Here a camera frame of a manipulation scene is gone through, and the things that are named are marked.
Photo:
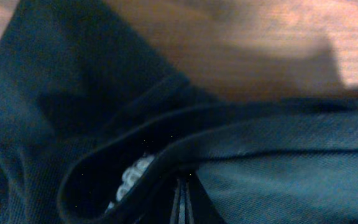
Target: wooden surface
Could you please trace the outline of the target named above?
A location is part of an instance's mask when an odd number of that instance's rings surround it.
[[[358,0],[104,1],[223,98],[358,96]],[[0,36],[17,2],[0,0]]]

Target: wood grain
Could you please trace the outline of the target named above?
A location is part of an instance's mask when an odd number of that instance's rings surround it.
[[[223,98],[357,97],[358,0],[103,1]],[[17,2],[0,0],[0,38]]]

